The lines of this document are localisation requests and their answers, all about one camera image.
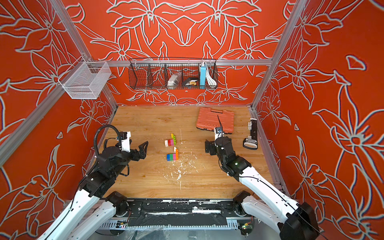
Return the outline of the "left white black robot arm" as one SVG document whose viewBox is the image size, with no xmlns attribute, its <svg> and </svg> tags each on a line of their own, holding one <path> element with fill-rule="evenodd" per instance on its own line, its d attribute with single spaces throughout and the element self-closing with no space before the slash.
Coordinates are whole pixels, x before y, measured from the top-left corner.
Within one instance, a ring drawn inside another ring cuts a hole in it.
<svg viewBox="0 0 384 240">
<path fill-rule="evenodd" d="M 112 129 L 117 135 L 114 146 L 98 148 L 98 138 L 102 130 Z M 39 237 L 40 240 L 87 240 L 96 230 L 115 215 L 124 216 L 131 208 L 127 198 L 112 192 L 104 202 L 88 217 L 85 215 L 115 184 L 123 170 L 129 169 L 131 161 L 138 162 L 147 156 L 148 142 L 131 148 L 131 133 L 120 132 L 113 125 L 103 125 L 95 133 L 94 149 L 96 162 L 79 182 L 73 199 L 53 224 Z"/>
</svg>

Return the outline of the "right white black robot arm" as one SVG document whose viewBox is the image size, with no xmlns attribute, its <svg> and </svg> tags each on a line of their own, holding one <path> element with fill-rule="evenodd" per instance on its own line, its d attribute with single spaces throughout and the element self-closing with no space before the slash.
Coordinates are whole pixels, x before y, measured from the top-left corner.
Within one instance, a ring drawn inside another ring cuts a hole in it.
<svg viewBox="0 0 384 240">
<path fill-rule="evenodd" d="M 253 197 L 243 191 L 234 198 L 246 214 L 269 226 L 282 240 L 317 239 L 320 230 L 314 209 L 307 203 L 299 204 L 270 184 L 251 163 L 236 154 L 230 138 L 206 140 L 205 151 L 218 157 L 223 172 L 256 194 Z"/>
</svg>

